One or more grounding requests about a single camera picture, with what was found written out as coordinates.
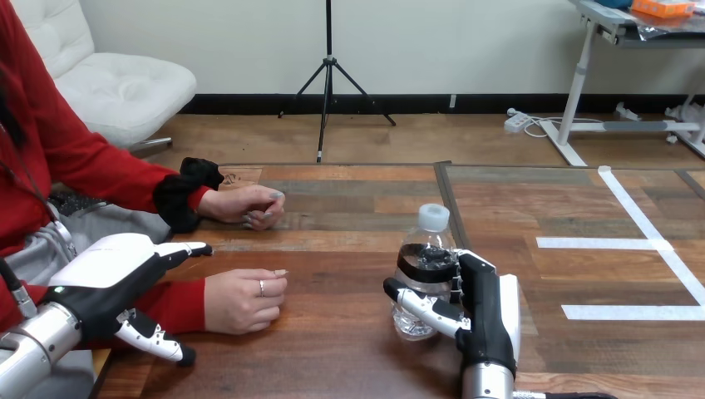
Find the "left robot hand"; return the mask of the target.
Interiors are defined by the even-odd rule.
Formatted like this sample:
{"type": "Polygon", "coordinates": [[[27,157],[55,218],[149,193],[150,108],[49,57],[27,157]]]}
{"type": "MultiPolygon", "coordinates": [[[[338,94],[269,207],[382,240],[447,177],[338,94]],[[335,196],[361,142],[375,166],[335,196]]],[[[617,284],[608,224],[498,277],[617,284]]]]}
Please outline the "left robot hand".
{"type": "Polygon", "coordinates": [[[195,350],[137,310],[135,302],[167,271],[188,258],[212,253],[203,242],[154,244],[145,234],[106,236],[50,279],[41,303],[69,311],[78,321],[83,342],[118,337],[143,352],[188,367],[195,362],[195,350]]]}

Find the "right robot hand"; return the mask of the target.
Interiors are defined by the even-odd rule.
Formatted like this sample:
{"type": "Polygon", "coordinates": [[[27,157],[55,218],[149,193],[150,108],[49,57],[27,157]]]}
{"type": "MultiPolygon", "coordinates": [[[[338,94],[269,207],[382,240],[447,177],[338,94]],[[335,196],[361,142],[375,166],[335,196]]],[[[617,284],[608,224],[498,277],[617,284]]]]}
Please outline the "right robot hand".
{"type": "Polygon", "coordinates": [[[460,289],[450,302],[396,278],[383,281],[384,292],[421,323],[454,338],[463,368],[499,368],[513,384],[520,353],[518,279],[499,275],[494,264],[469,249],[456,253],[460,289]]]}

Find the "person's hand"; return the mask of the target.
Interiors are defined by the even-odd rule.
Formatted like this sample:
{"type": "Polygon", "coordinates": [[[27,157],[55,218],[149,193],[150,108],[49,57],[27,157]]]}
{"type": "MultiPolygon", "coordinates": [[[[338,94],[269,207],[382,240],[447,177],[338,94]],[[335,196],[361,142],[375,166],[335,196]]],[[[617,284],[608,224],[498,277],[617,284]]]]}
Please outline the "person's hand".
{"type": "Polygon", "coordinates": [[[285,194],[279,190],[249,185],[233,190],[209,190],[196,211],[204,218],[261,231],[272,228],[283,217],[285,200],[285,194]]]}
{"type": "Polygon", "coordinates": [[[288,270],[233,269],[205,279],[205,330],[242,335],[280,316],[288,270]]]}

